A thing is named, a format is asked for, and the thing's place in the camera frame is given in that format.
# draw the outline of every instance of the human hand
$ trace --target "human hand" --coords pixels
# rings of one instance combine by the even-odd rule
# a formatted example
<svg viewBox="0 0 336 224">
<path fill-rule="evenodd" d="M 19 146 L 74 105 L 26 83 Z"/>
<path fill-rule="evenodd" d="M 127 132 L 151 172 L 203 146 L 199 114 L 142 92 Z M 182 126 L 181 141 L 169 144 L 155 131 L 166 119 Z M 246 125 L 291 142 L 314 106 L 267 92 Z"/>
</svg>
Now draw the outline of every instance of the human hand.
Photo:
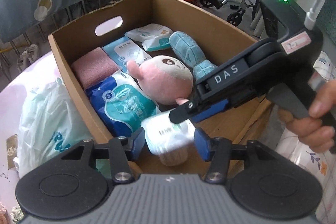
<svg viewBox="0 0 336 224">
<path fill-rule="evenodd" d="M 322 126 L 320 119 L 334 104 L 336 104 L 336 80 L 326 83 L 317 92 L 309 108 L 310 117 L 294 119 L 290 112 L 283 109 L 279 109 L 278 115 L 280 120 L 286 122 L 287 129 L 298 135 L 300 142 L 308 145 L 312 151 L 322 153 L 335 145 L 333 140 L 335 129 Z"/>
</svg>

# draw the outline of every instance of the white wipes pack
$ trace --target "white wipes pack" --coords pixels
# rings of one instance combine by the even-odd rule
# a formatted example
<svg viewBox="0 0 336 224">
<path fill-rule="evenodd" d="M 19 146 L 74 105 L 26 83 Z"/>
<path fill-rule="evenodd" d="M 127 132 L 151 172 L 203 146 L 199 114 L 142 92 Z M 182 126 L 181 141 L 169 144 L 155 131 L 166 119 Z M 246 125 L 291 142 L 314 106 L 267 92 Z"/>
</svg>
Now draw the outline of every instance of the white wipes pack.
<svg viewBox="0 0 336 224">
<path fill-rule="evenodd" d="M 173 31 L 159 24 L 149 24 L 125 33 L 128 38 L 142 43 L 145 51 L 153 52 L 170 48 L 169 37 Z"/>
</svg>

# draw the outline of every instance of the pink plush toy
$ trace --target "pink plush toy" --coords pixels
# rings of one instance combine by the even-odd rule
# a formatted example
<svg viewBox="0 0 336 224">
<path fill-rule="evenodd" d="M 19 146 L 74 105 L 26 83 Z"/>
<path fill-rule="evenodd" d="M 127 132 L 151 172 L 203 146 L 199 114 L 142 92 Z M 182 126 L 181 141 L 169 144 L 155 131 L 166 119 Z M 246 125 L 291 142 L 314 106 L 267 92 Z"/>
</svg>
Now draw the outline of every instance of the pink plush toy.
<svg viewBox="0 0 336 224">
<path fill-rule="evenodd" d="M 128 74 L 138 80 L 141 89 L 163 105 L 182 104 L 193 89 L 193 75 L 179 60 L 159 55 L 142 63 L 127 62 Z"/>
</svg>

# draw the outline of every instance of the blue plush toy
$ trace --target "blue plush toy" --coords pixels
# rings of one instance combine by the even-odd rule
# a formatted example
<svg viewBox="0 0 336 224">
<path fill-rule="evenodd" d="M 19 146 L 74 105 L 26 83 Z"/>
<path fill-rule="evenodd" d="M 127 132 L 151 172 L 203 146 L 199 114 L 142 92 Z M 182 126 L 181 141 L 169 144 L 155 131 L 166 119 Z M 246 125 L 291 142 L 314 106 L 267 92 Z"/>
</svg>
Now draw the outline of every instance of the blue plush toy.
<svg viewBox="0 0 336 224">
<path fill-rule="evenodd" d="M 188 67 L 193 68 L 193 75 L 196 80 L 217 68 L 206 59 L 196 41 L 186 33 L 174 32 L 169 38 L 169 43 L 177 57 Z"/>
</svg>

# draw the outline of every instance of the folded pink cloth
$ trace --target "folded pink cloth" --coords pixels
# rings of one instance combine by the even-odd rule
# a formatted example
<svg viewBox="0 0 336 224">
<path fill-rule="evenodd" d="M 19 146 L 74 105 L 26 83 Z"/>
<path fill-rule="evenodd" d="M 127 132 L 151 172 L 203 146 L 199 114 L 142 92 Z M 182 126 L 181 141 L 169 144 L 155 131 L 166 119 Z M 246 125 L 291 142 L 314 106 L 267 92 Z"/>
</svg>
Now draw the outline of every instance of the folded pink cloth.
<svg viewBox="0 0 336 224">
<path fill-rule="evenodd" d="M 82 56 L 71 65 L 71 68 L 85 90 L 120 69 L 102 48 L 96 48 Z"/>
</svg>

